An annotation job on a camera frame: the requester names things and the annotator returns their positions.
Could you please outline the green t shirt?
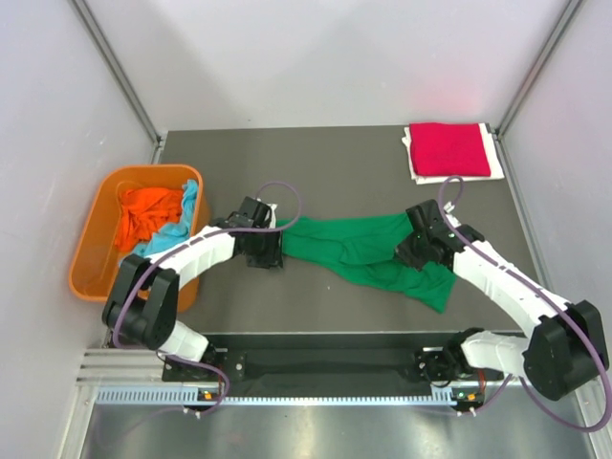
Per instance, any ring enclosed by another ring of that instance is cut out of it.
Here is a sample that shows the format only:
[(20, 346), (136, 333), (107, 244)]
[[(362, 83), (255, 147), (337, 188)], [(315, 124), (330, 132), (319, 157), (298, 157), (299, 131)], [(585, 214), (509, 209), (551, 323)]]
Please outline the green t shirt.
[(283, 231), (283, 253), (324, 267), (357, 285), (399, 293), (443, 313), (456, 276), (428, 263), (417, 271), (395, 258), (412, 233), (403, 213), (318, 220), (302, 216)]

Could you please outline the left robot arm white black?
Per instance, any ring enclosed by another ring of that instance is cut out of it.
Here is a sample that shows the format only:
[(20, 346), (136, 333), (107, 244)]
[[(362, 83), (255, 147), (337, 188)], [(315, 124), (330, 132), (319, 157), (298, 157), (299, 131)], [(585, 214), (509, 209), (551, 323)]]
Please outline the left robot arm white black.
[(102, 322), (122, 343), (173, 355), (196, 379), (216, 370), (217, 358), (202, 334), (177, 319), (184, 287), (210, 268), (243, 255), (250, 267), (280, 268), (282, 231), (276, 205), (247, 197), (225, 219), (215, 219), (194, 236), (166, 251), (120, 263)]

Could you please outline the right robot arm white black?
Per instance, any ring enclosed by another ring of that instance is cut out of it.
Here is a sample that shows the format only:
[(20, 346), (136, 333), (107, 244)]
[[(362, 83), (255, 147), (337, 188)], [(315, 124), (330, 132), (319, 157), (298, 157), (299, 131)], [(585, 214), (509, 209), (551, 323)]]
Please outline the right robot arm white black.
[(446, 268), (478, 289), (519, 327), (521, 337), (472, 329), (448, 347), (446, 364), (465, 379), (479, 368), (521, 377), (557, 401), (609, 368), (599, 310), (536, 284), (504, 259), (483, 234), (427, 200), (408, 208), (412, 232), (396, 247), (410, 268)]

